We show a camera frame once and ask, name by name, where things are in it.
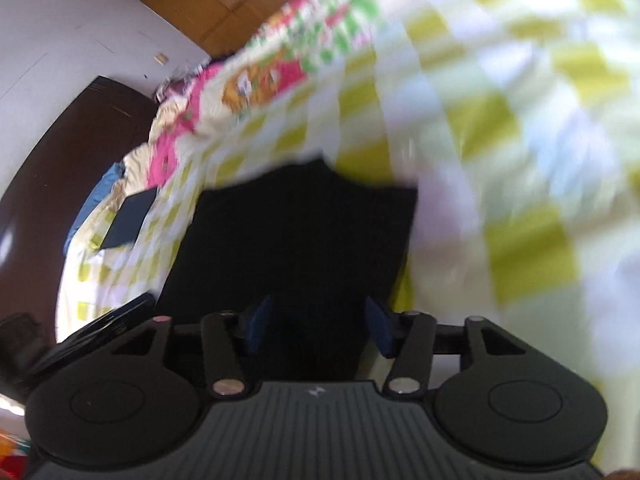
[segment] bed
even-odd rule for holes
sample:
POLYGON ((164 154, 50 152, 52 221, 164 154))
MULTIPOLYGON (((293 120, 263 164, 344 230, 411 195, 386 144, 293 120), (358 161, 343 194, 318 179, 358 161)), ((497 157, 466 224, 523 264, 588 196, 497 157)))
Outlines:
MULTIPOLYGON (((71 241, 64 339, 158 294, 202 189, 321 154, 418 185, 393 308, 487 316, 591 381, 640 466, 640 0, 293 0, 162 103, 71 241), (99 251, 158 186, 133 245, 99 251)), ((388 367, 377 359, 371 377, 388 367)))

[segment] black device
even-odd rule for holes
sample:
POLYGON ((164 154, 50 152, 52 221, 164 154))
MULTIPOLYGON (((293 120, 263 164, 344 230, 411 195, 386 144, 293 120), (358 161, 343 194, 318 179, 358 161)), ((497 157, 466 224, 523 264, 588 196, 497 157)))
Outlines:
POLYGON ((56 371, 100 348, 153 315, 156 299, 145 293, 88 323, 50 348, 30 314, 0 322, 0 388, 25 403, 33 389, 56 371))
POLYGON ((270 313, 266 298, 199 324, 156 316, 71 364, 49 358, 54 371, 26 405, 45 458, 28 478, 601 476, 589 463, 607 420, 598 392, 485 318, 439 325, 367 300, 370 336, 396 359, 379 391, 370 381, 249 380, 238 357, 260 347, 270 313), (430 390, 434 354, 459 354, 460 373, 430 390))
POLYGON ((152 187, 127 196, 100 244, 100 250, 134 243, 157 195, 158 188, 152 187))

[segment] yellow checkered pattern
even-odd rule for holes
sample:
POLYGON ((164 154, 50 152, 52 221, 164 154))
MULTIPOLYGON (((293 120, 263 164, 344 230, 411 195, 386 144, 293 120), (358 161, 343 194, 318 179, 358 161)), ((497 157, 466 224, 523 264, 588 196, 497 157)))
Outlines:
POLYGON ((66 263, 60 308, 76 327, 159 293, 202 189, 322 153, 359 181, 418 183, 397 310, 486 315, 548 352, 606 397, 599 465, 640 465, 640 344, 616 332, 640 328, 638 298, 616 288, 640 256, 639 12, 640 0, 425 0, 201 143, 133 247, 95 252, 105 211, 66 263))

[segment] cartoon print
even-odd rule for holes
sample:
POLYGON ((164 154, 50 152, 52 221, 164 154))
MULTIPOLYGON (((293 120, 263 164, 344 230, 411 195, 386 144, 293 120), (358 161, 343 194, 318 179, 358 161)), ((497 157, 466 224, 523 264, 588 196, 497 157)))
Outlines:
POLYGON ((361 30, 357 33, 353 39, 351 40, 351 47, 353 49, 362 48, 365 45, 368 45, 373 41, 373 34, 371 30, 367 27, 364 30, 361 30))
POLYGON ((306 74, 297 59, 286 59, 281 50, 270 59, 242 67, 227 80, 222 102, 233 112, 270 102, 277 94, 300 83, 306 74))
POLYGON ((343 6, 340 6, 333 14, 331 14, 330 16, 327 17, 327 19, 324 20, 325 24, 327 27, 335 27, 338 23, 340 23, 344 17, 346 16, 347 12, 349 12, 350 10, 350 6, 349 4, 344 4, 343 6))
POLYGON ((265 25, 267 25, 267 29, 274 31, 278 30, 282 27, 287 27, 289 23, 293 21, 296 17, 298 11, 308 2, 309 0, 290 0, 287 2, 278 12, 272 14, 265 25))

